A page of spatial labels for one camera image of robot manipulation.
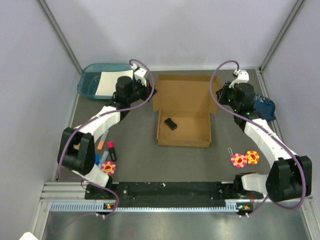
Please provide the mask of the brown cardboard box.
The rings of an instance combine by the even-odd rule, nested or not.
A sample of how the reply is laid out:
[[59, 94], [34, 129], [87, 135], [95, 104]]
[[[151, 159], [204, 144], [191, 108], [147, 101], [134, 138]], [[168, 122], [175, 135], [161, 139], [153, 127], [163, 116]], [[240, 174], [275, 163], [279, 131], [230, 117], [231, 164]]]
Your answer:
[[[158, 112], [157, 143], [162, 146], [208, 148], [212, 142], [211, 115], [218, 106], [219, 77], [209, 75], [160, 74], [152, 98]], [[171, 118], [177, 129], [170, 130], [164, 120]]]

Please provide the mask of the yellow bone-shaped sponge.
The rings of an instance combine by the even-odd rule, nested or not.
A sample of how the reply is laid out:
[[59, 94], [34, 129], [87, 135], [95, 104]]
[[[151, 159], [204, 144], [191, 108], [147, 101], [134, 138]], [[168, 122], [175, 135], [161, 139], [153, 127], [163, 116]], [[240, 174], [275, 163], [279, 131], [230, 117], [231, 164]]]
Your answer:
[[166, 126], [169, 127], [169, 129], [170, 129], [171, 131], [174, 131], [174, 130], [177, 129], [177, 127], [178, 127], [178, 125], [177, 125], [170, 117], [166, 118], [166, 119], [164, 120], [164, 123], [165, 123]]

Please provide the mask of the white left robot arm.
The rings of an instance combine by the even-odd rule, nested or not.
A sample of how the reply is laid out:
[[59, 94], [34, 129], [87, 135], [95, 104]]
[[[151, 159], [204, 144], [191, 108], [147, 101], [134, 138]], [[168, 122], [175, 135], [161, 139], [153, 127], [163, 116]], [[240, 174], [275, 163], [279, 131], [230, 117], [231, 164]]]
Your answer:
[[116, 91], [103, 108], [78, 127], [67, 127], [61, 136], [58, 166], [71, 170], [83, 180], [96, 186], [102, 198], [109, 198], [114, 191], [111, 177], [95, 163], [95, 142], [112, 126], [121, 122], [129, 111], [151, 100], [156, 93], [155, 80], [147, 79], [150, 69], [138, 59], [130, 59], [131, 77], [121, 76]]

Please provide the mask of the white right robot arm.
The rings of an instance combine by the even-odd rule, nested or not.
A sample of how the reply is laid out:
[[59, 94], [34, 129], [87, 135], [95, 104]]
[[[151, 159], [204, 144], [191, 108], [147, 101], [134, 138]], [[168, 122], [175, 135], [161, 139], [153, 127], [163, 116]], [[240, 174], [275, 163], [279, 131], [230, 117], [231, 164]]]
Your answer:
[[266, 175], [242, 173], [235, 177], [233, 192], [245, 198], [251, 191], [267, 195], [274, 202], [307, 197], [312, 191], [312, 161], [290, 150], [270, 129], [263, 115], [254, 108], [255, 90], [249, 74], [236, 69], [235, 79], [216, 91], [221, 105], [231, 107], [235, 123], [265, 156], [270, 171]]

